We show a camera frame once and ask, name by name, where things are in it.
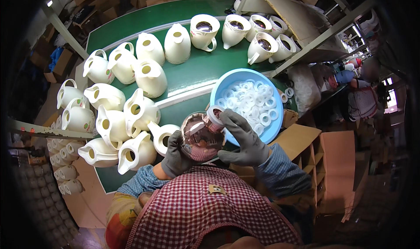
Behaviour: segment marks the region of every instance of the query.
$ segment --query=checkered apron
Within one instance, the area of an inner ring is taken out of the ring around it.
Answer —
[[[209,184],[227,194],[209,194]],[[154,191],[134,222],[126,249],[195,249],[206,234],[223,226],[241,228],[264,246],[302,244],[284,215],[235,173],[194,166]]]

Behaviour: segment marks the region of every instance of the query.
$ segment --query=gray work glove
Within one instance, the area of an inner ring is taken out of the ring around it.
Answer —
[[[168,150],[161,162],[163,171],[167,176],[175,178],[191,169],[193,162],[181,155],[182,135],[181,131],[175,131],[168,139]]]
[[[218,151],[217,154],[222,162],[239,166],[259,166],[267,160],[268,146],[260,140],[246,119],[227,109],[220,113],[220,120],[241,147],[239,153]]]

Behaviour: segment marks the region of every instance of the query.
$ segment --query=fluorescent light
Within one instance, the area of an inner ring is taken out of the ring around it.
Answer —
[[[362,37],[362,36],[360,35],[359,31],[357,30],[357,28],[356,28],[355,26],[353,26],[353,30],[356,32],[356,34],[357,34],[359,37]]]

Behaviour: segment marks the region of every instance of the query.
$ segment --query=blue plastic basin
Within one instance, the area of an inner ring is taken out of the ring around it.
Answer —
[[[258,73],[255,70],[247,69],[247,68],[238,68],[231,70],[221,76],[219,80],[216,82],[215,87],[213,88],[210,96],[210,105],[214,105],[217,99],[222,98],[221,95],[224,89],[227,89],[231,84],[235,83],[236,81],[245,81],[247,79],[254,79],[255,81],[262,81],[264,84],[271,86],[274,89],[273,97],[276,99],[277,106],[276,109],[278,111],[278,119],[271,121],[270,126],[264,129],[264,132],[260,135],[261,141],[268,144],[277,136],[278,132],[280,131],[281,124],[283,123],[283,104],[281,103],[280,95],[278,94],[276,86],[271,83],[271,81],[263,76],[262,74]],[[232,136],[232,134],[226,130],[226,139],[236,146],[239,146],[238,142]]]

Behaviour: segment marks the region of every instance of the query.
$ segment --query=glove finger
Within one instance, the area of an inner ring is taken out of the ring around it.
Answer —
[[[168,139],[168,149],[166,156],[171,156],[181,160],[181,153],[178,150],[179,143],[182,141],[181,131],[175,131]]]
[[[234,131],[245,131],[248,132],[251,130],[251,126],[249,125],[248,121],[244,119],[238,113],[233,112],[230,109],[227,109],[220,113],[219,116],[220,120],[222,121],[223,125],[233,134]]]
[[[217,155],[219,156],[219,159],[224,163],[240,163],[241,161],[244,161],[244,153],[241,152],[229,152],[229,151],[218,151]]]

